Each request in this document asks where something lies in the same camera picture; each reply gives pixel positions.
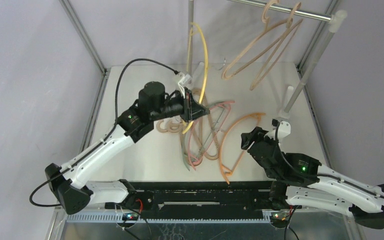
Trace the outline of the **yellow wire hanger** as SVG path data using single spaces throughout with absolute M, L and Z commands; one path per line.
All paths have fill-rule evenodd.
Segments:
M 200 27 L 199 24 L 195 22 L 190 22 L 191 28 L 189 30 L 189 40 L 188 40 L 188 53 L 192 52 L 192 37 L 195 34 L 194 30 L 197 30 L 197 32 L 200 35 L 201 38 L 201 43 L 202 43 L 202 48 L 203 48 L 203 54 L 204 54 L 204 69 L 203 69 L 203 81 L 202 81 L 202 86 L 201 86 L 201 92 L 199 95 L 198 103 L 201 104 L 204 99 L 204 95 L 206 92 L 206 86 L 207 86 L 207 79 L 208 79 L 208 72 L 209 72 L 209 53 L 208 53 L 208 47 L 207 47 L 207 42 L 204 36 L 204 33 Z

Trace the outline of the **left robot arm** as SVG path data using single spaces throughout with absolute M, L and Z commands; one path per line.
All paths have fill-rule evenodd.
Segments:
M 207 107 L 195 101 L 190 89 L 168 94 L 161 82 L 148 82 L 103 138 L 61 166 L 51 163 L 45 168 L 49 188 L 68 215 L 101 203 L 118 203 L 129 209 L 137 196 L 127 180 L 92 181 L 92 175 L 151 132 L 155 121 L 179 116 L 192 122 L 209 113 Z

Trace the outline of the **aluminium frame right post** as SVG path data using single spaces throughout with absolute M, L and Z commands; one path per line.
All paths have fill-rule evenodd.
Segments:
M 330 0 L 326 7 L 325 14 L 331 16 L 336 12 L 342 0 Z M 326 21 L 320 20 L 312 38 L 306 47 L 299 63 L 296 65 L 296 69 L 299 73 L 302 73 L 307 68 L 306 65 L 309 63 L 313 53 L 316 51 L 317 45 L 322 37 L 325 27 L 327 26 Z

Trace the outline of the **aluminium frame left post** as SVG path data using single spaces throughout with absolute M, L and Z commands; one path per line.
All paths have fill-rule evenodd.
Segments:
M 107 73 L 107 68 L 105 67 L 102 58 L 100 57 L 72 2 L 70 0 L 59 0 L 59 3 L 65 11 L 67 17 L 69 18 L 72 26 L 77 32 L 80 40 L 82 41 L 85 49 L 89 53 L 96 67 L 99 69 L 102 75 L 105 75 Z

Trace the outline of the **aluminium frame post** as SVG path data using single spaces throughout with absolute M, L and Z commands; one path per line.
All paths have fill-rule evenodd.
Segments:
M 326 7 L 325 14 L 331 16 L 336 12 L 342 0 L 330 0 Z M 296 65 L 296 69 L 299 73 L 302 73 L 307 68 L 306 65 L 309 63 L 313 53 L 316 51 L 317 45 L 322 37 L 325 27 L 327 26 L 326 21 L 320 20 L 312 38 L 306 47 L 299 63 Z
M 69 18 L 72 26 L 77 32 L 80 40 L 82 41 L 85 49 L 89 53 L 96 67 L 99 69 L 102 75 L 105 75 L 107 73 L 107 68 L 105 67 L 102 58 L 100 57 L 72 2 L 70 0 L 59 0 L 59 3 L 65 11 L 67 17 Z

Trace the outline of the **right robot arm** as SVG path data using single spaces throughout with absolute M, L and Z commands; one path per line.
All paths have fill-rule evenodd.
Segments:
M 264 169 L 273 182 L 273 210 L 311 207 L 353 218 L 366 228 L 384 229 L 384 183 L 369 185 L 347 177 L 318 159 L 280 148 L 278 125 L 269 132 L 257 126 L 240 135 L 241 149 Z

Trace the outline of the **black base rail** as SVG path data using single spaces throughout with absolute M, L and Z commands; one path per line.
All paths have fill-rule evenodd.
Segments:
M 147 220 L 262 220 L 264 212 L 293 207 L 275 201 L 271 180 L 258 181 L 132 181 L 135 191 L 105 208 L 133 209 Z

